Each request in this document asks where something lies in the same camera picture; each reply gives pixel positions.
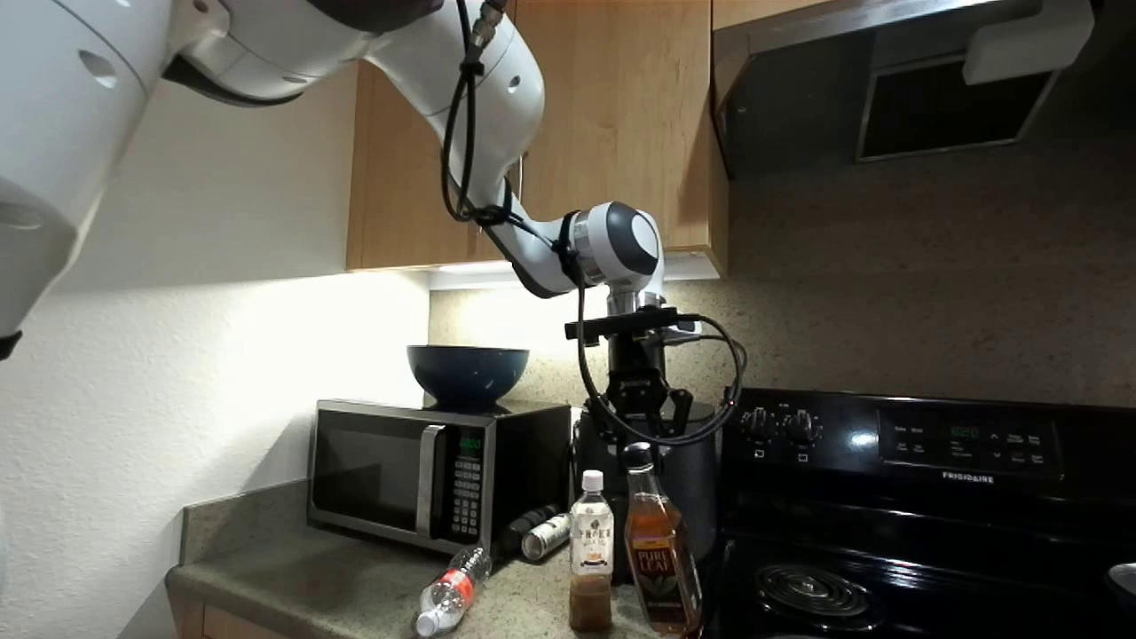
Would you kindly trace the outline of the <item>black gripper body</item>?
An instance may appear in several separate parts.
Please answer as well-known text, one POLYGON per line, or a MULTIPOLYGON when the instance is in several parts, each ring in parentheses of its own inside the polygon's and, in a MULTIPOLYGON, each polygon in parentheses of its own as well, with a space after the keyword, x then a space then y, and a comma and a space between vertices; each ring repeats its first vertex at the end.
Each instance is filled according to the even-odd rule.
POLYGON ((666 384, 663 345, 654 335, 621 335, 609 345, 607 411, 599 434, 609 445, 678 445, 688 434, 692 395, 666 384))

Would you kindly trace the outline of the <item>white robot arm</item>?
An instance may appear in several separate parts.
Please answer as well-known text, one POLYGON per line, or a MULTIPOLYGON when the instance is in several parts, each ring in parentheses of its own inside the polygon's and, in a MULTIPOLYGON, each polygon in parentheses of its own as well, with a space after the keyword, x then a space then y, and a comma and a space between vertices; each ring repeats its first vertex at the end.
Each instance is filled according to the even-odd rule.
POLYGON ((437 137, 437 189, 541 297, 609 291, 589 341, 656 341, 663 238, 598 202, 535 220, 511 186, 543 125, 543 72, 508 0, 0 0, 0 341, 73 266, 154 87, 282 110, 366 65, 437 137))

